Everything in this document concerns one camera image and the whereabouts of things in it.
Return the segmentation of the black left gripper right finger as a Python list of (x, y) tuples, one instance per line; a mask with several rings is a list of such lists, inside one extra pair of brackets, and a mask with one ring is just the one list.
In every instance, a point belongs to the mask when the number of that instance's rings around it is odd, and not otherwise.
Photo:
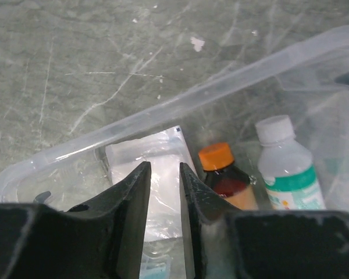
[(349, 278), (349, 213), (240, 210), (179, 172), (187, 278)]

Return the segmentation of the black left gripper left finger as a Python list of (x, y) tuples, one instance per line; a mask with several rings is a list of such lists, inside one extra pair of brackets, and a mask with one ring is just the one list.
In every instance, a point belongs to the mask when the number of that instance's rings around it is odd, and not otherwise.
[(0, 278), (138, 278), (151, 165), (66, 212), (0, 203)]

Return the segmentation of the clear bandage bag teal header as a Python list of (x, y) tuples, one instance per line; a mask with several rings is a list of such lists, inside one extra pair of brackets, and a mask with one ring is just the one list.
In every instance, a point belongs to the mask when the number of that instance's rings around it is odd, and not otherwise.
[(139, 278), (186, 278), (183, 239), (145, 242)]

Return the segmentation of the brown syrup bottle orange cap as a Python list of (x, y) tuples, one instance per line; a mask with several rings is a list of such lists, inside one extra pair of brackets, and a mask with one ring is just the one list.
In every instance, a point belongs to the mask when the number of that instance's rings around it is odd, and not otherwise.
[(226, 142), (212, 144), (198, 153), (204, 183), (228, 203), (241, 210), (257, 210), (253, 187), (255, 178), (240, 170)]

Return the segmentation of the white plastic medicine bottle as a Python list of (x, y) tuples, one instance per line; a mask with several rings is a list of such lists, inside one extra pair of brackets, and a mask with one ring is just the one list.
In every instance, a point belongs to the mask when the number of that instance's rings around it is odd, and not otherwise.
[(274, 209), (325, 210), (312, 153), (295, 140), (288, 115), (255, 124), (262, 152), (258, 170)]

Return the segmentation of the white gauze dressing packet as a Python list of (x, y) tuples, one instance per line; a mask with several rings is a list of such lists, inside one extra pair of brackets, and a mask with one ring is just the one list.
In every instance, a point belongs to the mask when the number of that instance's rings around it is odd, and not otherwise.
[(140, 163), (151, 164), (145, 242), (182, 236), (179, 165), (195, 169), (182, 129), (174, 126), (140, 139), (108, 145), (105, 153), (114, 184)]

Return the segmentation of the clear plastic medicine box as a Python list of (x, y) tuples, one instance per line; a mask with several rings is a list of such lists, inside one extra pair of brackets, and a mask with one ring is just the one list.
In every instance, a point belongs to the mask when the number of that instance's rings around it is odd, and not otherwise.
[(8, 167), (0, 174), (0, 203), (66, 212), (117, 184), (109, 174), (108, 145), (180, 126), (192, 171), (203, 183), (199, 151), (226, 142), (234, 164), (255, 178), (257, 210), (272, 210), (257, 167), (262, 147), (255, 124), (275, 115), (288, 115), (297, 141), (312, 152), (326, 210), (349, 213), (349, 26)]

